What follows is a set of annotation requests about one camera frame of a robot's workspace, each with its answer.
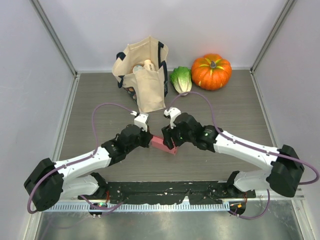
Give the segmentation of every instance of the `bottle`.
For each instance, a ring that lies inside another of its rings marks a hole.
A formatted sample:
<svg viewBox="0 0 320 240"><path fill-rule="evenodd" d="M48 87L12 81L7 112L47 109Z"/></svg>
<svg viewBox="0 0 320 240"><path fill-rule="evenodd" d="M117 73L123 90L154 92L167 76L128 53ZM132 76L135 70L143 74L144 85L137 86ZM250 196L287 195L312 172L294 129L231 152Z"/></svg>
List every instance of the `bottle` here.
<svg viewBox="0 0 320 240"><path fill-rule="evenodd" d="M151 62L151 60L147 59L144 61L144 69L149 70L149 71L155 71L155 65Z"/></svg>
<svg viewBox="0 0 320 240"><path fill-rule="evenodd" d="M133 67L132 72L135 74L136 72L138 72L138 71L140 71L140 70L143 70L143 69L144 69L143 66L141 66L141 65L135 65L135 66Z"/></svg>

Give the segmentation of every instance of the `pink block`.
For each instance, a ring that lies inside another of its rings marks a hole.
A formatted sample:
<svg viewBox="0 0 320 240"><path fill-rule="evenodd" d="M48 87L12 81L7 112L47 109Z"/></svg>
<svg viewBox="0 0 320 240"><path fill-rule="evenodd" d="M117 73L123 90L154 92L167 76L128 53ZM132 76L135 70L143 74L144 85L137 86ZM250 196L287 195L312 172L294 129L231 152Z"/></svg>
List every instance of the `pink block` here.
<svg viewBox="0 0 320 240"><path fill-rule="evenodd" d="M176 146L170 150L166 145L164 145L164 139L159 136L153 136L151 139L151 146L173 155L176 155L178 151Z"/></svg>

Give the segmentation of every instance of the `cable connector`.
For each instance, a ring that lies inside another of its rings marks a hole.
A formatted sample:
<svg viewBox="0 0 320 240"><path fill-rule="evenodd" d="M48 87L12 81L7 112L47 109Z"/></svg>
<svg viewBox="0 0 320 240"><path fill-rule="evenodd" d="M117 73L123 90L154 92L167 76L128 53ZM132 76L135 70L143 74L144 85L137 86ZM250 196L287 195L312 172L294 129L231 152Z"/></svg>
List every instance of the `cable connector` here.
<svg viewBox="0 0 320 240"><path fill-rule="evenodd" d="M176 107L170 107L169 109L164 110L164 116L170 118L170 127L173 129L176 125L174 121L181 114L181 111Z"/></svg>
<svg viewBox="0 0 320 240"><path fill-rule="evenodd" d="M148 121L149 121L149 114L140 112L140 114L134 118L134 125L138 126L140 129L147 132Z"/></svg>
<svg viewBox="0 0 320 240"><path fill-rule="evenodd" d="M131 113L130 113L130 115L133 115L133 116L137 116L138 115L138 113L136 112L136 111L132 111Z"/></svg>

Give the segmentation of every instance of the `bottle cap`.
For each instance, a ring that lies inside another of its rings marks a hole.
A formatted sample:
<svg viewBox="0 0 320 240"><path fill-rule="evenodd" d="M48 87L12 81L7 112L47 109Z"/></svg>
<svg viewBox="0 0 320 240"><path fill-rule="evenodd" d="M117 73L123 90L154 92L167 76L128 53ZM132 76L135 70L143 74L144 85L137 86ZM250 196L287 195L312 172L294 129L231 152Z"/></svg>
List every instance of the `bottle cap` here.
<svg viewBox="0 0 320 240"><path fill-rule="evenodd" d="M147 59L147 60L144 61L144 65L147 65L147 64L152 64L150 59Z"/></svg>
<svg viewBox="0 0 320 240"><path fill-rule="evenodd" d="M141 65L135 65L132 69L132 72L135 74L136 72L140 71L140 70L143 70L144 67L141 66Z"/></svg>

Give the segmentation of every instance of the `bag pocket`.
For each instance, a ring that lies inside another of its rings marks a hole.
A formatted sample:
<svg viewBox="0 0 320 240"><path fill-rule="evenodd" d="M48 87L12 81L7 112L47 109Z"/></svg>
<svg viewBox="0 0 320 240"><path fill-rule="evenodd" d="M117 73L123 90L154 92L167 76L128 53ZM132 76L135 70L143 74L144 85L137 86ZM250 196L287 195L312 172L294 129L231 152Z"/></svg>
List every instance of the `bag pocket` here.
<svg viewBox="0 0 320 240"><path fill-rule="evenodd" d="M140 70L135 73L140 112L149 113L165 108L164 83L157 71Z"/></svg>

